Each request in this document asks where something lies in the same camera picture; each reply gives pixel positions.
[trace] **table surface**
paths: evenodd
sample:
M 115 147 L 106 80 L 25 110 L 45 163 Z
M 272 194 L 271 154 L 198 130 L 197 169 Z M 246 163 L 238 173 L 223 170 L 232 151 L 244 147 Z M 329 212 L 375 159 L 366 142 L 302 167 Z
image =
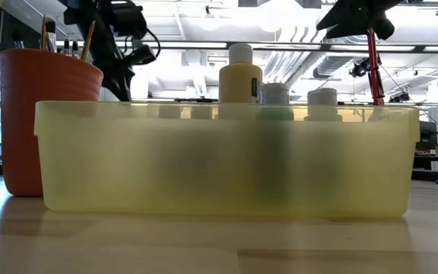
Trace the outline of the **table surface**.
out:
M 288 220 L 51 212 L 0 177 L 0 273 L 130 272 L 438 274 L 438 185 L 400 219 Z

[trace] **paintbrush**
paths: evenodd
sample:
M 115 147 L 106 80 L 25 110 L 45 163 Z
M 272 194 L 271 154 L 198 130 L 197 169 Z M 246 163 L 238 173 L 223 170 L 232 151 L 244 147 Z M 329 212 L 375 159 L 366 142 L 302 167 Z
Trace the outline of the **paintbrush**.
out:
M 92 34 L 94 33 L 94 28 L 96 27 L 96 21 L 93 21 L 89 28 L 89 33 L 87 34 L 87 39 L 85 40 L 84 49 L 82 50 L 81 60 L 85 60 L 87 53 L 89 52 L 90 42 L 92 41 Z
M 70 54 L 70 40 L 65 38 L 64 41 L 64 55 L 71 56 Z
M 79 58 L 79 44 L 77 41 L 72 41 L 72 57 Z
M 43 15 L 42 40 L 40 42 L 40 49 L 46 50 L 46 15 Z
M 47 17 L 45 22 L 46 29 L 46 41 L 48 43 L 48 50 L 51 53 L 57 52 L 57 40 L 56 40 L 56 23 L 52 18 Z
M 14 41 L 14 48 L 24 49 L 23 35 L 21 35 L 21 32 L 19 30 L 13 31 L 12 38 Z

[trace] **orange cup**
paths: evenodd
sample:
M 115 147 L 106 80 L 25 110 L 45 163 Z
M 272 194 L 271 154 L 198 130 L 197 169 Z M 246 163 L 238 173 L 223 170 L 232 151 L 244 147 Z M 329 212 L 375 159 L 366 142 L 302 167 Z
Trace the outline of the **orange cup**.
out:
M 43 100 L 98 101 L 103 73 L 93 65 L 38 49 L 0 54 L 2 164 L 8 192 L 42 196 L 35 103 Z

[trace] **yellow bottle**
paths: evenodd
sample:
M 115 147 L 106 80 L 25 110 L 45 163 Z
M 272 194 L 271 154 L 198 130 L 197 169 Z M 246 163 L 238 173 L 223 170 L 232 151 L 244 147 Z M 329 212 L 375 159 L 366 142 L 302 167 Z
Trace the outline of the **yellow bottle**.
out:
M 229 65 L 219 71 L 219 103 L 257 103 L 263 71 L 252 64 L 252 47 L 236 43 L 229 48 Z

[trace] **translucent plastic bin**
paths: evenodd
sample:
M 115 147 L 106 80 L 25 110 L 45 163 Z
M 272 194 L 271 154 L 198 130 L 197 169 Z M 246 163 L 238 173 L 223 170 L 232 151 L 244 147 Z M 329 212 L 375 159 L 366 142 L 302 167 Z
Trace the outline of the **translucent plastic bin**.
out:
M 376 218 L 406 211 L 419 122 L 407 107 L 51 101 L 35 134 L 54 210 Z

